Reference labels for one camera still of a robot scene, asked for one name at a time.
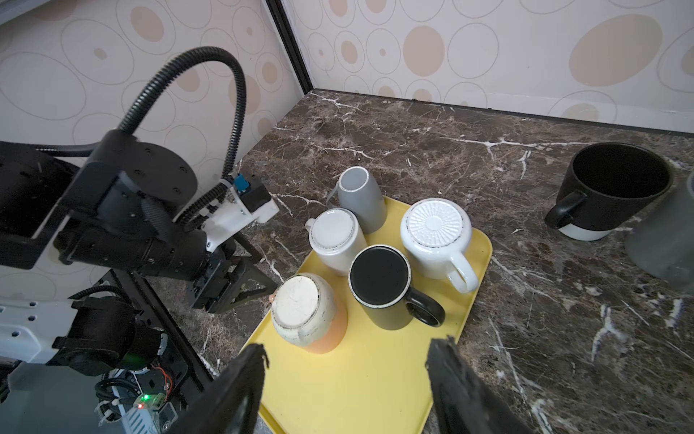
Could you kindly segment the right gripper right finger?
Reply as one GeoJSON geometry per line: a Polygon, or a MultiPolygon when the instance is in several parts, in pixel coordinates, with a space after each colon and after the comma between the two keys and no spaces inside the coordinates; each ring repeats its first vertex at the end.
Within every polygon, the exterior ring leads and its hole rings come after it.
{"type": "Polygon", "coordinates": [[[460,356],[451,336],[430,342],[426,369],[440,432],[531,432],[460,356]]]}

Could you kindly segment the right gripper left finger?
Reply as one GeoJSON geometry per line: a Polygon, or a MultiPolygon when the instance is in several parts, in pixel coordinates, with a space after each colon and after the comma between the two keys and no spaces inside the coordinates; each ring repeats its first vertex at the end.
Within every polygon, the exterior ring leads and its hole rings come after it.
{"type": "Polygon", "coordinates": [[[179,416],[170,433],[251,433],[255,429],[269,358],[249,344],[202,396],[179,416]]]}

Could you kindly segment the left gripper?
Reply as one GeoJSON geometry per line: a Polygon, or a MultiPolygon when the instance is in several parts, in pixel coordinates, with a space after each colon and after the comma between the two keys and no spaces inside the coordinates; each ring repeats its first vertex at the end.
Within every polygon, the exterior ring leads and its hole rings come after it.
{"type": "Polygon", "coordinates": [[[273,294],[278,284],[258,268],[263,255],[236,233],[211,254],[202,275],[186,286],[192,309],[222,314],[273,294]]]}

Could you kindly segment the large grey mug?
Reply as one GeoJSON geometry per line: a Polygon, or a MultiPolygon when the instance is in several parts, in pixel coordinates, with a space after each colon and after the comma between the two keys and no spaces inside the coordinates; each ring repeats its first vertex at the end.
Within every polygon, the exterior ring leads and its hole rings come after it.
{"type": "Polygon", "coordinates": [[[693,175],[633,230],[625,250],[642,271],[681,293],[693,293],[693,175]]]}

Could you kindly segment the black mug white base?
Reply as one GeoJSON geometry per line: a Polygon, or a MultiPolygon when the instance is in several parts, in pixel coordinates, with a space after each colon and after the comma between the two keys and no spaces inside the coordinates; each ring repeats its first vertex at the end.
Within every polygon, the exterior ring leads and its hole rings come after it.
{"type": "Polygon", "coordinates": [[[572,157],[545,224],[567,237],[605,238],[672,186],[670,165],[651,150],[608,142],[572,157]]]}

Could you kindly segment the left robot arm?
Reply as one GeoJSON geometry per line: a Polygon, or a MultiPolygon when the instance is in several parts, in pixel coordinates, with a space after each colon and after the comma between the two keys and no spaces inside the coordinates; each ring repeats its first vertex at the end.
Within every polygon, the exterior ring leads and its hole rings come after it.
{"type": "MultiPolygon", "coordinates": [[[[75,262],[186,283],[191,304],[223,313],[272,294],[242,230],[278,208],[263,184],[223,181],[213,207],[192,221],[193,168],[175,152],[112,130],[74,166],[24,144],[1,146],[1,262],[32,269],[47,248],[75,262]]],[[[88,376],[152,366],[168,334],[140,318],[118,288],[59,299],[27,285],[1,298],[1,355],[67,366],[88,376]]]]}

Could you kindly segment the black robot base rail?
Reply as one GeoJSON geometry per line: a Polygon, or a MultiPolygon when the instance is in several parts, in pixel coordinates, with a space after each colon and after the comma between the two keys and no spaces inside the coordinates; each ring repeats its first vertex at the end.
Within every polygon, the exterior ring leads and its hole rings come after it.
{"type": "Polygon", "coordinates": [[[4,271],[1,294],[35,304],[63,300],[97,284],[123,289],[143,310],[149,325],[162,327],[169,344],[148,371],[85,376],[69,367],[19,363],[3,381],[3,433],[126,433],[121,418],[142,394],[164,393],[179,416],[195,403],[218,377],[213,377],[161,299],[146,280],[124,271],[94,269],[46,276],[35,272],[4,271]]]}

